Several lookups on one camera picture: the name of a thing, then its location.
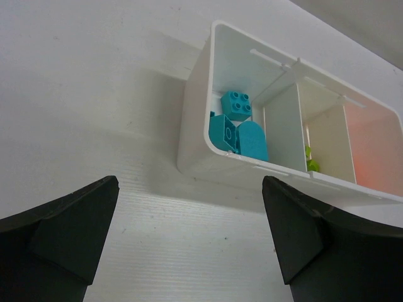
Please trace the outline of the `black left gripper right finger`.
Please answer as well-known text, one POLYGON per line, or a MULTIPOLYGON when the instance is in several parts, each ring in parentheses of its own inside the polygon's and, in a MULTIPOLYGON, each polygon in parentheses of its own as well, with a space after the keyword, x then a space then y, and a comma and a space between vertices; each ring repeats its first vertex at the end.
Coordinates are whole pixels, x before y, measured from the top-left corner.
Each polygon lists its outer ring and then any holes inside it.
POLYGON ((294 301, 401 301, 402 229, 356 216, 266 176, 262 194, 294 301))

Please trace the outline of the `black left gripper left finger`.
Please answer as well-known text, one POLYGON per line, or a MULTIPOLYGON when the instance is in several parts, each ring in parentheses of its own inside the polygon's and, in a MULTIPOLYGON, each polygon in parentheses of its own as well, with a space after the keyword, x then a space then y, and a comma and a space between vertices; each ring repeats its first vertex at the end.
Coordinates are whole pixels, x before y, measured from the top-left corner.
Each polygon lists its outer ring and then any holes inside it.
POLYGON ((83 301, 118 199, 115 176, 1 219, 1 301, 83 301))

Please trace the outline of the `teal frog lotus brick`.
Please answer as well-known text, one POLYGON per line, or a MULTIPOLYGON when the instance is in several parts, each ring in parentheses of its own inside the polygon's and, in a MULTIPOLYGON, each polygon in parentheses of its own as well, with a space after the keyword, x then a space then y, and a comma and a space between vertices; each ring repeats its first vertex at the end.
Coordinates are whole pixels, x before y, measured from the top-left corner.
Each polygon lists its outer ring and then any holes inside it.
POLYGON ((263 129, 254 121, 245 121, 237 129, 237 148, 242 156, 269 161, 263 129))

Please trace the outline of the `teal two-by-two brick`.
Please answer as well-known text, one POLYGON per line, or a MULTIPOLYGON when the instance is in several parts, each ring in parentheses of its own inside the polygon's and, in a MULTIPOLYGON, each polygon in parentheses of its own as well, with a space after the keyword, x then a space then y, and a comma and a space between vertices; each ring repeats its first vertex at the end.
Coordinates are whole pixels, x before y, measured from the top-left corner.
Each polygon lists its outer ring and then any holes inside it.
POLYGON ((210 117, 208 135, 216 148, 225 152, 239 153, 236 126, 226 115, 210 117))

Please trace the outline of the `small teal slope brick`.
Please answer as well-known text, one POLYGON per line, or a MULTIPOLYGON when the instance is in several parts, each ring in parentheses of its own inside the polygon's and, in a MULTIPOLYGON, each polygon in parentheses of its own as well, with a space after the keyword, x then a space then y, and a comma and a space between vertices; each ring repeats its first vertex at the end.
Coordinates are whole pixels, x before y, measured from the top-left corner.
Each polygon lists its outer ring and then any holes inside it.
POLYGON ((249 96, 242 92, 227 91, 220 98, 222 112, 232 121, 246 121, 252 116, 249 96))

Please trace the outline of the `lime green small brick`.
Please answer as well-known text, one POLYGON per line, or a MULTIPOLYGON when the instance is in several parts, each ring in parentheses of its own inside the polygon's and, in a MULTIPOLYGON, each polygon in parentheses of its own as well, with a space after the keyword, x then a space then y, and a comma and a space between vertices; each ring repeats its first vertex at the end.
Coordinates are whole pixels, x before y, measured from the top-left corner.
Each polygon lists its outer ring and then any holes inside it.
POLYGON ((310 160, 307 161, 307 170, 308 171, 319 172, 320 171, 320 165, 314 159, 310 159, 310 160))
POLYGON ((312 160, 312 151, 311 151, 311 147, 309 145, 305 146, 305 158, 306 158, 306 161, 312 160))

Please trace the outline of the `white three-compartment plastic bin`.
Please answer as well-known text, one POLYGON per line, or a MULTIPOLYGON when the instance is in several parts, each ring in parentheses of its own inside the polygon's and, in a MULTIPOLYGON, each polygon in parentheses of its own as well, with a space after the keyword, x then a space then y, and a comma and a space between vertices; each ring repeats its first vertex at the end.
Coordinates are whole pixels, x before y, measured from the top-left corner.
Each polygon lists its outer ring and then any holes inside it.
MULTIPOLYGON (((237 127, 243 123, 232 121, 237 127)), ((305 194, 348 206, 402 202, 402 123, 390 106, 226 22, 210 35, 184 90, 177 166, 199 179, 261 189, 274 176, 305 194), (210 112, 227 91, 247 94, 269 161, 210 141, 210 112), (320 171, 308 171, 305 146, 320 171)))

